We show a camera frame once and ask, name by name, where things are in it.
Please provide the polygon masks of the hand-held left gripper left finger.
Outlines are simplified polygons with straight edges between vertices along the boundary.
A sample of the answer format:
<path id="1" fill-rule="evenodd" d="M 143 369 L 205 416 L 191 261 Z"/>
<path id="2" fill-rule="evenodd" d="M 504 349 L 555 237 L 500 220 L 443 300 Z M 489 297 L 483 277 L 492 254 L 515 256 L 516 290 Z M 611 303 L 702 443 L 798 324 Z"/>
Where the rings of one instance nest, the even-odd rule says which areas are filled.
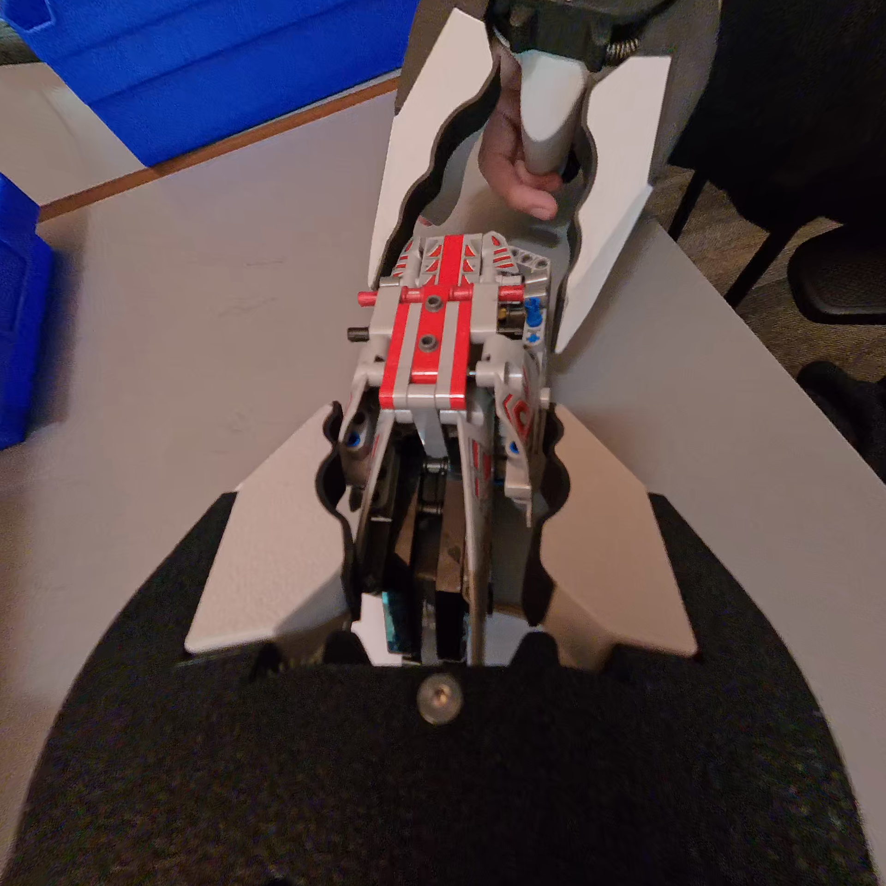
<path id="1" fill-rule="evenodd" d="M 311 655 L 330 631 L 359 620 L 341 419 L 338 402 L 322 406 L 238 487 L 188 653 L 273 641 Z"/>

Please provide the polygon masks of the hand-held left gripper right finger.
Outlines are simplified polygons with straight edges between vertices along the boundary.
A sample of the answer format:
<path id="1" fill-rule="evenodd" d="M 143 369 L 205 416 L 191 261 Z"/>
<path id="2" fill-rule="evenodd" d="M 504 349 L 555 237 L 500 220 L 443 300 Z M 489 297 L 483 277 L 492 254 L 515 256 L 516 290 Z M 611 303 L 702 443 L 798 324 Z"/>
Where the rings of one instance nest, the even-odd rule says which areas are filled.
<path id="1" fill-rule="evenodd" d="M 523 612 L 559 663 L 600 669 L 617 646 L 698 649 L 645 486 L 564 405 L 548 412 Z"/>

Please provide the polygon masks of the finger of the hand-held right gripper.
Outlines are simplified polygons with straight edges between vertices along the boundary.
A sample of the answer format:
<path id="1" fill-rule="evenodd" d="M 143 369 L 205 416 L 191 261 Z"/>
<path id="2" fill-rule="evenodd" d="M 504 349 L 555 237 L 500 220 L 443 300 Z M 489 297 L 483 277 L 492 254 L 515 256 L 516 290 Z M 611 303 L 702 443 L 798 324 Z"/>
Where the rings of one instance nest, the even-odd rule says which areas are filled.
<path id="1" fill-rule="evenodd" d="M 592 176 L 571 227 L 577 241 L 564 280 L 557 353 L 596 302 L 652 191 L 669 69 L 669 55 L 632 57 L 589 93 L 584 130 L 592 143 Z"/>
<path id="2" fill-rule="evenodd" d="M 500 91 L 486 7 L 418 7 L 395 98 L 371 238 L 369 286 L 393 273 L 416 222 L 442 225 Z"/>

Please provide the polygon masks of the grey and red toy truck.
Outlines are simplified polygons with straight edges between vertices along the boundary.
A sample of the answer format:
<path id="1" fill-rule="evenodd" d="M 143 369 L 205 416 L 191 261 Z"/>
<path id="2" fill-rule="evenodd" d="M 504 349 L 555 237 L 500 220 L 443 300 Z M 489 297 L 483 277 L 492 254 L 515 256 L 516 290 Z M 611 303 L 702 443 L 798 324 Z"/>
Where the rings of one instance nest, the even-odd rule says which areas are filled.
<path id="1" fill-rule="evenodd" d="M 412 238 L 371 308 L 338 453 L 353 566 L 389 652 L 481 665 L 495 503 L 533 523 L 549 403 L 551 263 L 497 231 Z"/>

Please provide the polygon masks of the white desk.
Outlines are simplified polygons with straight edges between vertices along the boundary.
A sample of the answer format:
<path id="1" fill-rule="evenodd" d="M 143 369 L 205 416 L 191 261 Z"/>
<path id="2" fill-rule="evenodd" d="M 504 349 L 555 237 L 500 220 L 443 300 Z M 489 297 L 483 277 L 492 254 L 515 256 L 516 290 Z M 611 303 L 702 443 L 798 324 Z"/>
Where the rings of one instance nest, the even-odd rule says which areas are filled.
<path id="1" fill-rule="evenodd" d="M 139 585 L 353 372 L 393 96 L 65 210 L 36 427 L 2 453 L 2 854 Z M 884 844 L 884 486 L 646 220 L 558 394 L 781 632 Z"/>

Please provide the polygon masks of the desk with brown edge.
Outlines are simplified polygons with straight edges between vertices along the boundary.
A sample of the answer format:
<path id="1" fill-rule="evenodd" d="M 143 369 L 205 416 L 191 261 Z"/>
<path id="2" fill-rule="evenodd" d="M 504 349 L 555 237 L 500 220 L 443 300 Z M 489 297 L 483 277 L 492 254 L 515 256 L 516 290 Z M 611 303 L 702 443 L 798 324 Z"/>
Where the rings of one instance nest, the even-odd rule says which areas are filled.
<path id="1" fill-rule="evenodd" d="M 395 93 L 400 70 L 213 144 L 144 166 L 44 63 L 3 66 L 1 171 L 49 221 Z"/>

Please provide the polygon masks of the person's right hand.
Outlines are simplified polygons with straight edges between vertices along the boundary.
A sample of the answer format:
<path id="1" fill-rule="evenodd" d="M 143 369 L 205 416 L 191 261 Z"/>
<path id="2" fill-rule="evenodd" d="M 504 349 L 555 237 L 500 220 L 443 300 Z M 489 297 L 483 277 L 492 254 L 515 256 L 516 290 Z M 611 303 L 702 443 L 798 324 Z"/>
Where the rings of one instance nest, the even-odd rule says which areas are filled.
<path id="1" fill-rule="evenodd" d="M 557 173 L 532 174 L 526 167 L 521 116 L 522 74 L 506 47 L 493 45 L 501 93 L 485 125 L 479 148 L 479 170 L 511 209 L 541 221 L 555 218 L 555 194 L 563 186 Z"/>

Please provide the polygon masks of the blue storage bin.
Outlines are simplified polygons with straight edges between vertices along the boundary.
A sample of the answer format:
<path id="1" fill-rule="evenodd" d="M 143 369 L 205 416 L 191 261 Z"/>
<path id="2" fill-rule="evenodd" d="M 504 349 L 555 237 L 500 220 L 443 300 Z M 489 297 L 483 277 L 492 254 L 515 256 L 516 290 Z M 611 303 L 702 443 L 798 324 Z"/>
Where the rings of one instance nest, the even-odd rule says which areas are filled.
<path id="1" fill-rule="evenodd" d="M 2 17 L 147 166 L 399 68 L 416 1 L 7 1 Z"/>
<path id="2" fill-rule="evenodd" d="M 25 439 L 52 251 L 36 233 L 40 208 L 1 177 L 1 449 Z"/>

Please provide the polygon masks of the black office chair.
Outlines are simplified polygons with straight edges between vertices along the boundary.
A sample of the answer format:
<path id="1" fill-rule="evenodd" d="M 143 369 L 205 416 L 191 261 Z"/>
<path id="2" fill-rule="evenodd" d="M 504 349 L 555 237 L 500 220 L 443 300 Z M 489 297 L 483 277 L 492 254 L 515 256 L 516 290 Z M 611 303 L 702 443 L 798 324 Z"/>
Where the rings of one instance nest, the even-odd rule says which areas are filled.
<path id="1" fill-rule="evenodd" d="M 734 309 L 761 280 L 809 214 L 776 216 L 766 239 L 725 293 Z M 884 223 L 867 220 L 819 234 L 795 249 L 787 279 L 793 300 L 808 320 L 821 324 L 884 325 Z"/>

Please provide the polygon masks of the person's black pants leg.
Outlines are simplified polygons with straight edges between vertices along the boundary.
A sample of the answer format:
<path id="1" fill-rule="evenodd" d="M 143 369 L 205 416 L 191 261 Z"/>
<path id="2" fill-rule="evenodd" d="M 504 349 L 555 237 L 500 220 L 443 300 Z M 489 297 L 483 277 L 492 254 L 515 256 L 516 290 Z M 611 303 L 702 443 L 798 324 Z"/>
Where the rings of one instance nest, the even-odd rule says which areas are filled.
<path id="1" fill-rule="evenodd" d="M 885 378 L 855 379 L 820 360 L 803 367 L 797 384 L 881 481 L 885 480 Z"/>

